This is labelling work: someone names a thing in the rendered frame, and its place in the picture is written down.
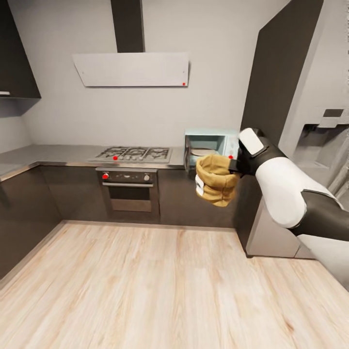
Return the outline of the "popcorn bag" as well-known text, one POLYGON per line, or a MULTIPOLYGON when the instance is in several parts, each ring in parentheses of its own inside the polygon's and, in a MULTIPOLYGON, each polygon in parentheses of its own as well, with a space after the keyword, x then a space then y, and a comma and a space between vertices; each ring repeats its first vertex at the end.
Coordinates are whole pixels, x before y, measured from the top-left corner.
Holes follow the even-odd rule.
POLYGON ((225 207, 236 196, 240 173, 228 171, 230 157, 208 154, 196 160, 196 193, 219 207, 225 207))

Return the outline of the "microwave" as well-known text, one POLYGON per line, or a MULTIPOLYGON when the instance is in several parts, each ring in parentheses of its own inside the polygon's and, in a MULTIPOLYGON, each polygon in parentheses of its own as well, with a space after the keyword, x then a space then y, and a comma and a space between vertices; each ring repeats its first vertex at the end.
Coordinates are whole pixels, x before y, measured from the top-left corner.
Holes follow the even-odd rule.
POLYGON ((237 159, 239 144, 237 132, 231 128, 185 128, 185 168, 189 174, 190 160, 208 154, 237 159))

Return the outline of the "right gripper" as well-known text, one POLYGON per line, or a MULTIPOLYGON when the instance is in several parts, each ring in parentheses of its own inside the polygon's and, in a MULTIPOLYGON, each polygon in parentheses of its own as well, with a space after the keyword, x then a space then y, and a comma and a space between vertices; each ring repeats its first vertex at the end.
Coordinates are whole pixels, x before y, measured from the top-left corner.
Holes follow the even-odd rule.
POLYGON ((233 160, 233 158, 230 159, 228 171, 230 171, 231 173, 233 172, 240 173, 241 175, 255 176, 250 165, 248 163, 244 164, 240 162, 240 160, 238 159, 238 155, 237 155, 237 159, 235 160, 233 160))

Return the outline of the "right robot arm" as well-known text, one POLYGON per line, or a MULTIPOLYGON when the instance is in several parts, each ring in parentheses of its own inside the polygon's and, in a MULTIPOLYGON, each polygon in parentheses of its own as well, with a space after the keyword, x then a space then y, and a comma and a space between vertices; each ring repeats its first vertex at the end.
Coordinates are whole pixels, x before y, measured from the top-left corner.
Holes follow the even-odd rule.
POLYGON ((259 128, 238 136, 228 171, 255 176, 272 221, 290 230, 349 292, 349 212, 259 128))

